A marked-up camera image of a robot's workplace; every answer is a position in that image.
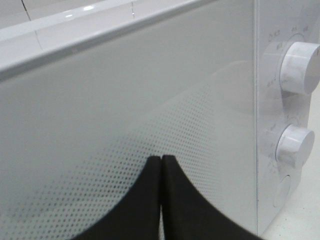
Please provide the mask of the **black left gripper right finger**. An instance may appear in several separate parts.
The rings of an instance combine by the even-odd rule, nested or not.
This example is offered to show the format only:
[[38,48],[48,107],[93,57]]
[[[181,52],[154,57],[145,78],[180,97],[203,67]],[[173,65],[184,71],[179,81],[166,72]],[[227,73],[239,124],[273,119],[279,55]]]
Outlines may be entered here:
[[167,240],[257,240],[211,205],[173,155],[162,157],[161,204]]

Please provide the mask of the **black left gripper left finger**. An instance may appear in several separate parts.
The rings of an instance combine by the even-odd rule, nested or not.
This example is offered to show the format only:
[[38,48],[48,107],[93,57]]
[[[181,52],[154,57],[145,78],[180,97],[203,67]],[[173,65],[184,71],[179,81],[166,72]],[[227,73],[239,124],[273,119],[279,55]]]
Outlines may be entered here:
[[158,240],[162,162],[150,156],[117,205],[75,240]]

